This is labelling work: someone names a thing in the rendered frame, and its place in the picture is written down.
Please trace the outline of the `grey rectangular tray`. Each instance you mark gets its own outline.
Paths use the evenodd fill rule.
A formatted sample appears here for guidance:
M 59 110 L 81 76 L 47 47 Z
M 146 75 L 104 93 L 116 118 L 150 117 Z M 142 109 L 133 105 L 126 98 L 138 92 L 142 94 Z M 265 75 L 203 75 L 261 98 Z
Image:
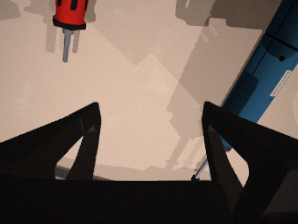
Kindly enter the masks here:
M 69 171 L 67 170 L 63 170 L 63 169 L 60 169 L 60 168 L 56 168 L 55 167 L 55 176 L 56 176 L 56 179 L 65 179 L 67 174 L 68 174 Z M 92 180 L 100 180 L 100 179 L 96 179 L 96 178 L 93 178 Z

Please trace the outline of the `blue electric screwdriver barrel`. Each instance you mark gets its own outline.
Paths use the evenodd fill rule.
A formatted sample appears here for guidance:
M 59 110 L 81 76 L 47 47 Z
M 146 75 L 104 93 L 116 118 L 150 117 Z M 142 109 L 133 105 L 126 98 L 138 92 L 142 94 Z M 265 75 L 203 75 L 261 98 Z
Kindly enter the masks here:
M 298 0 L 282 0 L 222 108 L 257 123 L 298 64 Z

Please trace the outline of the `red hand screwdriver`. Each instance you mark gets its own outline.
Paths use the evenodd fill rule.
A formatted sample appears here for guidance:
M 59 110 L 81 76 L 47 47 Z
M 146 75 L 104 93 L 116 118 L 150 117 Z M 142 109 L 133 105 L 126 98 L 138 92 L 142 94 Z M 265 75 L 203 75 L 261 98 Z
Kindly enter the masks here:
M 56 0 L 56 14 L 53 15 L 53 24 L 63 28 L 64 50 L 63 58 L 68 59 L 71 35 L 74 30 L 86 30 L 84 16 L 89 0 Z M 70 31 L 71 30 L 71 31 Z

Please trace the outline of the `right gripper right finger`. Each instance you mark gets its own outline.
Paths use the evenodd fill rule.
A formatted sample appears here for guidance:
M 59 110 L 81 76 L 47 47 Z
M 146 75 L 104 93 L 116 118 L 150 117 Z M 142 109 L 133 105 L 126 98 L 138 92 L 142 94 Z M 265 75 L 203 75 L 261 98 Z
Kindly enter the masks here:
M 209 101 L 204 102 L 201 121 L 211 180 L 224 187 L 234 224 L 298 215 L 298 139 Z M 221 138 L 247 162 L 244 187 Z

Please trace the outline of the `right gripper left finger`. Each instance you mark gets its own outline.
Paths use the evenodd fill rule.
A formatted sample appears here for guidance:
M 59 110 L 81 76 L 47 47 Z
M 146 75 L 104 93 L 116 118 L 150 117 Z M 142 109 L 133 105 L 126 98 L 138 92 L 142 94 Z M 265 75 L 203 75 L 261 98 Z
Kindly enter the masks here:
M 0 174 L 56 179 L 58 161 L 81 139 L 66 180 L 92 180 L 99 146 L 101 113 L 93 102 L 74 113 L 0 143 Z

